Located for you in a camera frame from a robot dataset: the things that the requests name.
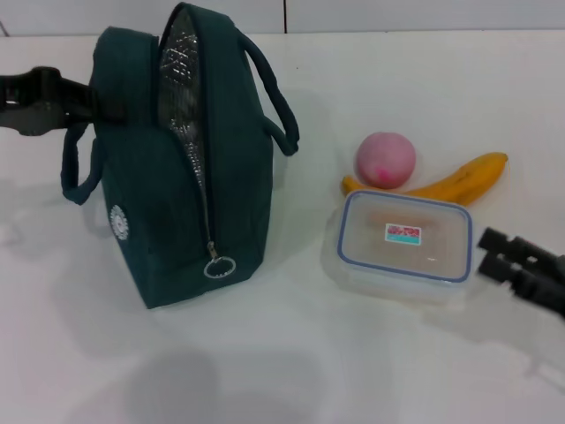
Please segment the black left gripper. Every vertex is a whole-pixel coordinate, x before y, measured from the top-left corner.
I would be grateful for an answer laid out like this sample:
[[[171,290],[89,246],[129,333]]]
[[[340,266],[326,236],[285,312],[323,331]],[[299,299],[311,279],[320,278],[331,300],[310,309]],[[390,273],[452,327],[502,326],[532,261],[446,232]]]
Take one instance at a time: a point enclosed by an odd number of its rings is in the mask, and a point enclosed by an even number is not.
[[[92,87],[65,79],[52,67],[2,75],[1,105],[1,126],[21,135],[43,135],[76,122],[126,120],[121,102],[104,100]]]

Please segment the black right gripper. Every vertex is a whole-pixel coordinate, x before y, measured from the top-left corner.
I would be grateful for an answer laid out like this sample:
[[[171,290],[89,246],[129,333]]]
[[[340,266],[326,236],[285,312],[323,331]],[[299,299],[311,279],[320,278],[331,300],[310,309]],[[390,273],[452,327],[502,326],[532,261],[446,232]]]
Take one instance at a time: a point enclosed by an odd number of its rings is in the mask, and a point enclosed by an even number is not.
[[[498,284],[509,283],[514,294],[535,306],[564,317],[564,256],[553,254],[527,240],[487,227],[478,241],[487,254],[478,273]],[[520,259],[519,264],[507,261]]]

